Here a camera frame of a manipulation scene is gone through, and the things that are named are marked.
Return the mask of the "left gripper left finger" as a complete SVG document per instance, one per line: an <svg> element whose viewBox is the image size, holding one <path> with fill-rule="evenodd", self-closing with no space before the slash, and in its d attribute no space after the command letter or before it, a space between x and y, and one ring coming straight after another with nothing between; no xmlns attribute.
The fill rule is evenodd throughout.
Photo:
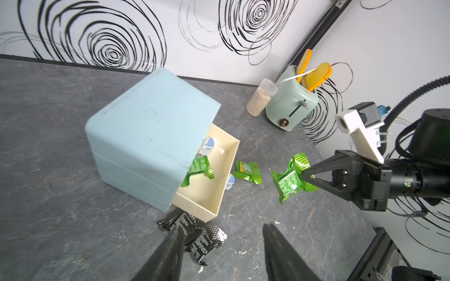
<svg viewBox="0 0 450 281"><path fill-rule="evenodd" d="M185 233L180 226L173 227L161 245L132 281L178 281L184 255Z"/></svg>

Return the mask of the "cream drawer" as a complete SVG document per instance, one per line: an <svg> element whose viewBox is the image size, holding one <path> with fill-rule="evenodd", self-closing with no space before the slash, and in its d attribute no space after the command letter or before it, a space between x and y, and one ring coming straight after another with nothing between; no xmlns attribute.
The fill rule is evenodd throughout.
<svg viewBox="0 0 450 281"><path fill-rule="evenodd" d="M215 142L212 154L208 156L214 179L209 179L204 174L195 175L189 186L178 188L172 200L173 206L204 222L218 216L240 143L215 124L210 126L206 135L212 137Z"/></svg>

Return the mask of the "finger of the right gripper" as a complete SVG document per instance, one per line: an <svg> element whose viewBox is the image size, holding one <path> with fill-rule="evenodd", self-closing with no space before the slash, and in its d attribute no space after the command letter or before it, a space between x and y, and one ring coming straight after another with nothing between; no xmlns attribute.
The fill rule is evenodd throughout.
<svg viewBox="0 0 450 281"><path fill-rule="evenodd" d="M312 165L310 168L302 172L303 179L311 179L312 176L316 176L320 173L333 172L335 170L342 169L343 153L336 152L332 157L321 161L320 163Z"/></svg>
<svg viewBox="0 0 450 281"><path fill-rule="evenodd" d="M314 175L308 176L307 182L341 199L348 200L348 192L346 191L346 185L342 186L336 184L334 181L327 181L324 179L320 179L318 177L315 177Z"/></svg>

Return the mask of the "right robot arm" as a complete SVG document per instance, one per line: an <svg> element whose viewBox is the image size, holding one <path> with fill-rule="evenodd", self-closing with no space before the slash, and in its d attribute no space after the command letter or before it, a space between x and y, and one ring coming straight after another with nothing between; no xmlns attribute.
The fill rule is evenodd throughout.
<svg viewBox="0 0 450 281"><path fill-rule="evenodd" d="M382 137L393 121L416 99L448 85L449 77L413 91L382 118L373 102L360 103L335 119L349 134L355 151L337 150L302 172L302 180L353 202L364 211L385 211L390 199L411 197L420 206L413 217L424 217L426 205L450 195L450 111L433 108L403 129L394 149L397 159L386 159Z"/></svg>

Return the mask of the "green cookie pack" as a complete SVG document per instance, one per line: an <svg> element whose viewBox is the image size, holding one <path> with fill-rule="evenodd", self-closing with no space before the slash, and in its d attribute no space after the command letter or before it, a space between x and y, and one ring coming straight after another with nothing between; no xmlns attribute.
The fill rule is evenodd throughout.
<svg viewBox="0 0 450 281"><path fill-rule="evenodd" d="M263 178L257 162L243 162L236 160L233 176L238 179L250 181L256 185L262 185Z"/></svg>
<svg viewBox="0 0 450 281"><path fill-rule="evenodd" d="M187 171L187 174L183 182L180 184L180 186L188 187L190 185L190 178L198 174L204 174L205 176L207 176L207 178L211 180L214 179L214 173L207 156L197 155L194 158L191 167Z"/></svg>
<svg viewBox="0 0 450 281"><path fill-rule="evenodd" d="M281 204L297 192L315 192L319 189L302 179L303 172L310 167L307 155L299 153L290 159L285 172L272 171L271 176Z"/></svg>

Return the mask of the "light blue drawer cabinet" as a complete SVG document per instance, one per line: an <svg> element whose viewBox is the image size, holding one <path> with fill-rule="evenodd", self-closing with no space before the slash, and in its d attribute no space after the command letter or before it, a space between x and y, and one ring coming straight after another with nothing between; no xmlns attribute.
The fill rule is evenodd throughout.
<svg viewBox="0 0 450 281"><path fill-rule="evenodd" d="M213 98L157 69L87 121L101 180L168 210L219 109Z"/></svg>

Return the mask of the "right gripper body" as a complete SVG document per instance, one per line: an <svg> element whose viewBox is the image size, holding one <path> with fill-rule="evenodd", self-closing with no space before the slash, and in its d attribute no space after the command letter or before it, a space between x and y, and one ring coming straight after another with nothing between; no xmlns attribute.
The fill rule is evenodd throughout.
<svg viewBox="0 0 450 281"><path fill-rule="evenodd" d="M392 168L351 151L339 150L334 184L338 196L363 211L387 210Z"/></svg>

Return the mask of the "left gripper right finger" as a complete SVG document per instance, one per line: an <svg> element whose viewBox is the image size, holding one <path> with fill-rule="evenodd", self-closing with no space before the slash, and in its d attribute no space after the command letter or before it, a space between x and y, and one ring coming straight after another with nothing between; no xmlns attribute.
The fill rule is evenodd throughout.
<svg viewBox="0 0 450 281"><path fill-rule="evenodd" d="M264 224L264 254L269 281L319 281L274 224Z"/></svg>

